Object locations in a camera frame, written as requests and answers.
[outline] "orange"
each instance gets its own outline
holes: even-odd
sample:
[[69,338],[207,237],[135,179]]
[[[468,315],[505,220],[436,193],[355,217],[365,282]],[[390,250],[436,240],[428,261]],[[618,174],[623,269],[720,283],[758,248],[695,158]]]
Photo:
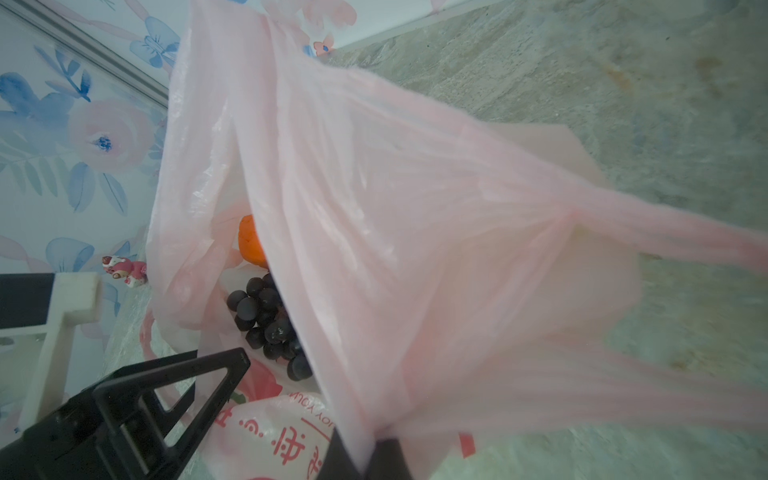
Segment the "orange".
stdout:
[[253,222],[253,215],[243,217],[240,221],[237,246],[240,248],[240,255],[243,256],[245,261],[269,269],[264,249],[261,247],[259,236],[256,235],[256,224]]

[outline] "small pink toy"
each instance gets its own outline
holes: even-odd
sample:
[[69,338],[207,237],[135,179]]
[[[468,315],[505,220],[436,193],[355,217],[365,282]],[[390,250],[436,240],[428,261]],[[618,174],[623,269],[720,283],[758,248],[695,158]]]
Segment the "small pink toy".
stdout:
[[104,271],[112,275],[112,278],[125,278],[125,283],[133,288],[144,285],[147,282],[147,264],[145,262],[132,262],[123,257],[102,257],[101,265]]

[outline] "bunch of grapes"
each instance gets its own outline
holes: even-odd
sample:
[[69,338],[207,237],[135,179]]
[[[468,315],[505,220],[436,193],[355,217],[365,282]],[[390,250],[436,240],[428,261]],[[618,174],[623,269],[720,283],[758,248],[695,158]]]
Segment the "bunch of grapes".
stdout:
[[283,299],[277,291],[272,274],[248,280],[245,291],[235,290],[227,297],[227,306],[235,316],[235,325],[245,334],[250,348],[263,348],[270,360],[288,360],[288,377],[294,382],[312,376],[310,362],[291,325]]

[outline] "wall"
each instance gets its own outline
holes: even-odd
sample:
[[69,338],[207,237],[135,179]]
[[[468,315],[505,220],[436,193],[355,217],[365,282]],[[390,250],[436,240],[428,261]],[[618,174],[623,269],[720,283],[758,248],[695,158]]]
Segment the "wall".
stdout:
[[[325,55],[462,4],[498,0],[231,0],[290,26],[304,51]],[[39,0],[168,85],[188,0]]]
[[[132,257],[154,200],[165,111],[0,15],[0,273],[102,272]],[[127,287],[104,275],[99,324],[76,331],[66,392],[101,374]],[[17,399],[0,399],[0,416]]]

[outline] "gray metal trim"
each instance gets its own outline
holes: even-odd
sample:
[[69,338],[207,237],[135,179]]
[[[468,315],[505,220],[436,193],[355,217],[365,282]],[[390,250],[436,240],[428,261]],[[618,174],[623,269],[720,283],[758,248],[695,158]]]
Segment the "gray metal trim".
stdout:
[[65,49],[92,63],[131,90],[168,108],[168,89],[141,69],[87,35],[70,21],[35,0],[0,0],[0,8],[53,38]]

